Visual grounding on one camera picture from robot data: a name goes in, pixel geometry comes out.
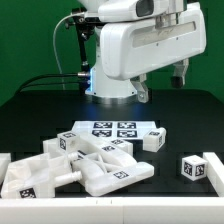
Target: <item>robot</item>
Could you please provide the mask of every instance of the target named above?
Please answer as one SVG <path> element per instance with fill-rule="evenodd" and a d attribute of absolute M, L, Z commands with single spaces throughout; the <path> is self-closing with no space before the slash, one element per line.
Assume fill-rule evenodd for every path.
<path fill-rule="evenodd" d="M 206 47 L 199 3 L 184 0 L 78 0 L 74 11 L 82 70 L 90 74 L 85 91 L 92 101 L 123 104 L 149 100 L 147 73 L 173 64 L 171 83 L 185 84 L 189 58 Z M 89 68 L 84 42 L 96 34 L 96 63 Z"/>

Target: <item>black table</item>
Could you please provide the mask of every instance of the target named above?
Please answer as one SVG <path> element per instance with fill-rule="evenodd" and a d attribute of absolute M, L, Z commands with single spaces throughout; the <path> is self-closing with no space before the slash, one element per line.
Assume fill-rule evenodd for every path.
<path fill-rule="evenodd" d="M 71 130 L 75 121 L 156 121 L 167 130 L 166 144 L 157 152 L 134 156 L 155 167 L 152 178 L 112 192 L 109 196 L 217 196 L 207 178 L 190 181 L 181 175 L 181 159 L 216 152 L 224 159 L 224 104 L 200 90 L 152 92 L 152 102 L 101 105 L 74 91 L 22 92 L 0 107 L 0 153 L 13 161 L 43 152 L 42 141 Z M 89 196 L 78 183 L 57 189 L 57 197 Z"/>

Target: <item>wire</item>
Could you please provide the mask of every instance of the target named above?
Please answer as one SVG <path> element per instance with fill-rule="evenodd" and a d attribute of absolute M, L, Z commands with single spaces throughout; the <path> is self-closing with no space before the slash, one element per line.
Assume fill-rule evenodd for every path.
<path fill-rule="evenodd" d="M 32 83 L 34 81 L 37 81 L 40 79 L 46 79 L 46 78 L 60 78 L 60 77 L 64 77 L 64 78 L 77 77 L 77 74 L 62 74 L 60 76 L 57 74 L 39 75 L 39 76 L 36 76 L 36 77 L 33 77 L 33 78 L 27 80 L 22 85 L 20 85 L 19 89 L 15 92 L 15 94 L 20 92 L 21 89 L 26 88 L 26 86 L 28 86 L 30 83 Z"/>
<path fill-rule="evenodd" d="M 50 85 L 65 85 L 65 84 L 80 84 L 80 83 L 83 83 L 83 82 L 54 82 L 54 83 L 38 83 L 38 84 L 31 84 L 31 85 L 26 85 L 26 86 L 23 86 L 21 88 L 19 88 L 15 94 L 18 94 L 20 93 L 23 89 L 25 88 L 29 88 L 29 87 L 35 87 L 35 86 L 50 86 Z"/>
<path fill-rule="evenodd" d="M 55 29 L 54 29 L 54 34 L 53 34 L 53 48 L 54 48 L 54 55 L 55 55 L 55 59 L 56 59 L 56 62 L 57 62 L 57 66 L 58 66 L 58 70 L 59 70 L 59 73 L 62 74 L 62 67 L 61 67 L 61 63 L 60 63 L 60 60 L 59 60 L 59 57 L 58 57 L 58 52 L 57 52 L 57 47 L 56 47 L 56 37 L 57 37 L 57 31 L 58 31 L 58 28 L 60 27 L 60 25 L 67 19 L 70 19 L 74 16 L 77 16 L 77 15 L 83 15 L 83 13 L 76 13 L 76 14 L 71 14 L 71 15 L 68 15 L 66 17 L 64 17 L 63 19 L 61 19 L 58 24 L 56 25 Z"/>

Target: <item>white cube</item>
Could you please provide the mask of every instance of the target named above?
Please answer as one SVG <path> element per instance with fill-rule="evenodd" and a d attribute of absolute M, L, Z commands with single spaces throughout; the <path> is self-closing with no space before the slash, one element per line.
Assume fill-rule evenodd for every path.
<path fill-rule="evenodd" d="M 133 144 L 123 139 L 114 139 L 110 143 L 133 157 Z"/>
<path fill-rule="evenodd" d="M 72 131 L 63 132 L 57 135 L 59 149 L 65 150 L 66 152 L 74 152 L 77 145 L 79 136 Z"/>
<path fill-rule="evenodd" d="M 166 129 L 152 129 L 143 137 L 143 150 L 157 152 L 165 143 Z"/>
<path fill-rule="evenodd" d="M 181 174 L 195 181 L 207 176 L 208 162 L 193 155 L 182 159 Z"/>

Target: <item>green wall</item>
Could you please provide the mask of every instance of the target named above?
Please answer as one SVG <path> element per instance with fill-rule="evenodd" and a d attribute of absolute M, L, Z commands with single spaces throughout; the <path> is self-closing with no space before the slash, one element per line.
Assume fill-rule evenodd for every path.
<path fill-rule="evenodd" d="M 185 89 L 203 89 L 224 102 L 224 2 L 201 0 L 207 26 L 208 46 L 203 55 L 190 60 Z M 27 79 L 58 73 L 52 47 L 55 25 L 79 4 L 75 0 L 0 0 L 0 105 L 11 98 Z M 79 71 L 79 53 L 74 29 L 61 28 L 57 46 L 63 72 Z M 94 38 L 87 44 L 94 64 Z M 172 66 L 148 76 L 148 86 L 169 89 Z"/>

